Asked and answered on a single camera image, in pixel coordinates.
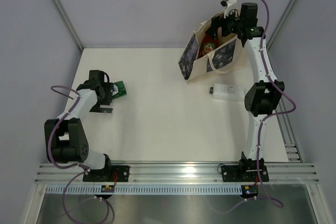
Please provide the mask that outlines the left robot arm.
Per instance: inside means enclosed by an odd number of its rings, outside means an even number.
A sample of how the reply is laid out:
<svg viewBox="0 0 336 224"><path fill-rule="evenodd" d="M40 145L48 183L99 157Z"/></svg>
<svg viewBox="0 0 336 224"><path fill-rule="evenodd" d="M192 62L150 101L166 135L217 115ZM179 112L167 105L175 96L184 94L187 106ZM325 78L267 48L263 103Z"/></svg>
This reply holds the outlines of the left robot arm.
<svg viewBox="0 0 336 224"><path fill-rule="evenodd" d="M85 177L108 181L113 174L110 158L90 149L83 121L90 112L112 112L108 106L114 84L104 71L90 70L84 83L68 91L74 93L72 106L44 124L47 158L58 169L81 167Z"/></svg>

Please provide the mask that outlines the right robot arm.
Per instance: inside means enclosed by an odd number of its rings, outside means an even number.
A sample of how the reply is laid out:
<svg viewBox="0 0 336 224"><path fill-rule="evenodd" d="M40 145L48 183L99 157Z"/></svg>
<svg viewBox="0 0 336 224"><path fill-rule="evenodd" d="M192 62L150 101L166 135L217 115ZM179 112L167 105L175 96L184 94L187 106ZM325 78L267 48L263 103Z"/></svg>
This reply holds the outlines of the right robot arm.
<svg viewBox="0 0 336 224"><path fill-rule="evenodd" d="M224 182L267 182L269 181L264 164L264 142L267 120L275 111L285 84L274 75L268 53L264 47L265 30L257 25L258 5L243 3L240 12L236 11L236 0L223 0L224 13L211 19L211 26L206 34L213 39L218 31L225 37L237 35L245 48L254 84L244 98L245 109L249 115L247 145L241 158L235 165L221 164L220 171Z"/></svg>

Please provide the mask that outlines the green bottle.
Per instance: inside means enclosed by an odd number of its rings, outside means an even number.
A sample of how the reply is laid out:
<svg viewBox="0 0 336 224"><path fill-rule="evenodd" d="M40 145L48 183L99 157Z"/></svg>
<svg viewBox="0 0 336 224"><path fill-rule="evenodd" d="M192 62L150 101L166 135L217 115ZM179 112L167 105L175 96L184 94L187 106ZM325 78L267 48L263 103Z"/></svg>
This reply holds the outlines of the green bottle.
<svg viewBox="0 0 336 224"><path fill-rule="evenodd" d="M117 99L127 95L127 90L123 81L113 83L112 99Z"/></svg>

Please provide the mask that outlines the red Fairy dish soap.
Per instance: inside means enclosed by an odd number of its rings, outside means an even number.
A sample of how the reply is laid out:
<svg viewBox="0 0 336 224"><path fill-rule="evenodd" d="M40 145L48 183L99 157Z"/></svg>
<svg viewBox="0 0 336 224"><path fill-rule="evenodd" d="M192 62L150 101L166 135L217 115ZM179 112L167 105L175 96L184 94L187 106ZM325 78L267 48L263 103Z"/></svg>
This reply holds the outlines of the red Fairy dish soap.
<svg viewBox="0 0 336 224"><path fill-rule="evenodd" d="M201 46L200 46L200 56L205 56L208 53L215 50L217 47L219 47L219 40L213 39L211 36L206 35L204 39L202 40Z"/></svg>

